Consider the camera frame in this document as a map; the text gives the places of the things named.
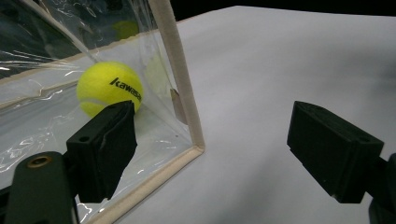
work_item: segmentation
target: tennis ball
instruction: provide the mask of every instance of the tennis ball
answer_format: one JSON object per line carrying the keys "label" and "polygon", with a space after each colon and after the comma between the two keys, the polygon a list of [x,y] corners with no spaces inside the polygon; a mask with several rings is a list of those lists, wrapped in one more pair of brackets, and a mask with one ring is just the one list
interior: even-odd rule
{"label": "tennis ball", "polygon": [[89,67],[78,80],[77,98],[90,117],[108,105],[131,100],[137,111],[143,99],[143,86],[137,73],[124,63],[101,62]]}

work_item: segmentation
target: white surface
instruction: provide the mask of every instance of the white surface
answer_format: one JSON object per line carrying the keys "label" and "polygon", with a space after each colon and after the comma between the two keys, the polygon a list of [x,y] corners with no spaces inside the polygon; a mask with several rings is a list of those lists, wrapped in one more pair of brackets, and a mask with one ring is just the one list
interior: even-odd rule
{"label": "white surface", "polygon": [[396,18],[231,7],[179,24],[206,153],[120,223],[359,223],[286,145],[293,102],[396,151]]}

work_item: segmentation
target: plastic wrap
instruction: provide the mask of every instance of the plastic wrap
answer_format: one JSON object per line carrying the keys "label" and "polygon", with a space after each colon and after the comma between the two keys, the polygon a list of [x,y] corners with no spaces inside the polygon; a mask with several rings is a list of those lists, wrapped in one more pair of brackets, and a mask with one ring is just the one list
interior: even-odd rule
{"label": "plastic wrap", "polygon": [[78,203],[81,222],[191,147],[147,1],[2,1],[0,23],[0,189],[11,184],[23,158],[66,152],[65,141],[90,120],[78,106],[78,78],[97,62],[130,65],[145,97],[134,117],[138,147],[133,159],[112,200]]}

